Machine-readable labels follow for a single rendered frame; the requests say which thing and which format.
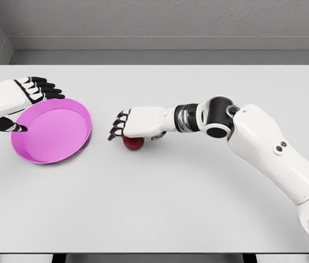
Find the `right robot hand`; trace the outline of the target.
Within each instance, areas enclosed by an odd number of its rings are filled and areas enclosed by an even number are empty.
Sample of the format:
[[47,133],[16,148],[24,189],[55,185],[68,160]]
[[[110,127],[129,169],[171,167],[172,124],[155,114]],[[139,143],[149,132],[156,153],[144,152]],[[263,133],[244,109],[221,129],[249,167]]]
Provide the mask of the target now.
[[112,124],[108,141],[114,138],[151,138],[156,140],[170,130],[168,110],[159,106],[133,107],[121,111]]

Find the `red apple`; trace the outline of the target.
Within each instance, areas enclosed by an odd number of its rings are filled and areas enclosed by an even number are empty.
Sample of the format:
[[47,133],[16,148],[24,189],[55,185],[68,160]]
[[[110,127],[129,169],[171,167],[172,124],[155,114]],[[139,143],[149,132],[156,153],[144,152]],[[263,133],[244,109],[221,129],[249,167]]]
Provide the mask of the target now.
[[145,139],[143,137],[139,138],[129,138],[129,137],[122,137],[123,143],[126,148],[136,151],[143,147]]

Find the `pink round plate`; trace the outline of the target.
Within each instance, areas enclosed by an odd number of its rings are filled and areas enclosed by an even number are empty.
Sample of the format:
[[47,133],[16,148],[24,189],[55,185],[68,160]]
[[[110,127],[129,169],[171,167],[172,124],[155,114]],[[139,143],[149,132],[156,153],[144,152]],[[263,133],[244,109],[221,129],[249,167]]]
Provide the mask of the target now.
[[91,115],[87,108],[72,99],[51,99],[25,110],[17,122],[28,128],[14,132],[14,151],[36,164],[62,161],[75,154],[91,133]]

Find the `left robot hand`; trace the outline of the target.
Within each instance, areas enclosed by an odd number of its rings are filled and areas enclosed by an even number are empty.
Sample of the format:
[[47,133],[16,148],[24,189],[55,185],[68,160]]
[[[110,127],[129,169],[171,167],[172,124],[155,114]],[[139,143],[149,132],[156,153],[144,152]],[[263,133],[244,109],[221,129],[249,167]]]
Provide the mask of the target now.
[[7,79],[0,82],[0,132],[26,132],[28,128],[7,115],[23,111],[44,100],[64,99],[55,84],[41,77]]

